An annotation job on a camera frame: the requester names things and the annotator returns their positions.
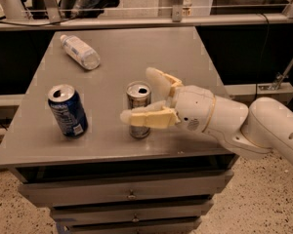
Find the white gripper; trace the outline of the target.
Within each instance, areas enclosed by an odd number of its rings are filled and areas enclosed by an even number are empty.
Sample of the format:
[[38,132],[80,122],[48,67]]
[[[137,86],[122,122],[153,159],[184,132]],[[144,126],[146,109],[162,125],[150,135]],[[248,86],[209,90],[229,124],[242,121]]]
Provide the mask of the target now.
[[146,69],[146,78],[162,98],[173,97],[173,108],[162,100],[144,107],[142,113],[127,109],[120,114],[124,124],[152,129],[167,129],[176,125],[181,130],[194,133],[202,133],[206,129],[215,105],[215,96],[211,91],[183,86],[177,77],[154,67]]

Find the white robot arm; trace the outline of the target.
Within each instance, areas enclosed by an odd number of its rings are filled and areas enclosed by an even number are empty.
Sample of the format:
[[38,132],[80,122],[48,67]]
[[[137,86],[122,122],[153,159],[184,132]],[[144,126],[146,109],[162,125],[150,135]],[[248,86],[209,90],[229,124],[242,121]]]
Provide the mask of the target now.
[[259,159],[275,150],[293,166],[293,112],[281,102],[260,97],[245,105],[207,89],[186,86],[153,67],[146,70],[146,78],[161,100],[123,111],[123,123],[152,129],[176,126],[204,133],[247,159]]

